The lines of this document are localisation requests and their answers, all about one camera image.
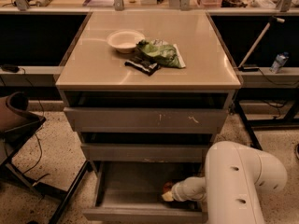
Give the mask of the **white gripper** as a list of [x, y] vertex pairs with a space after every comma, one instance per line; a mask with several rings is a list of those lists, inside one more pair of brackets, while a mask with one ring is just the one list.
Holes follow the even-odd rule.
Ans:
[[177, 182], [171, 188], [171, 191], [167, 191], [162, 195], [162, 198], [165, 202], [198, 200], [200, 198], [200, 178], [189, 177]]

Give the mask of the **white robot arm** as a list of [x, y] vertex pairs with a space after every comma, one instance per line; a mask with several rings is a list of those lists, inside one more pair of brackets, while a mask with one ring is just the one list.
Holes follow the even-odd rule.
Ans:
[[205, 175], [164, 185], [166, 202], [205, 201], [207, 224], [265, 224], [258, 193], [284, 189], [287, 171], [270, 153], [221, 141], [206, 154]]

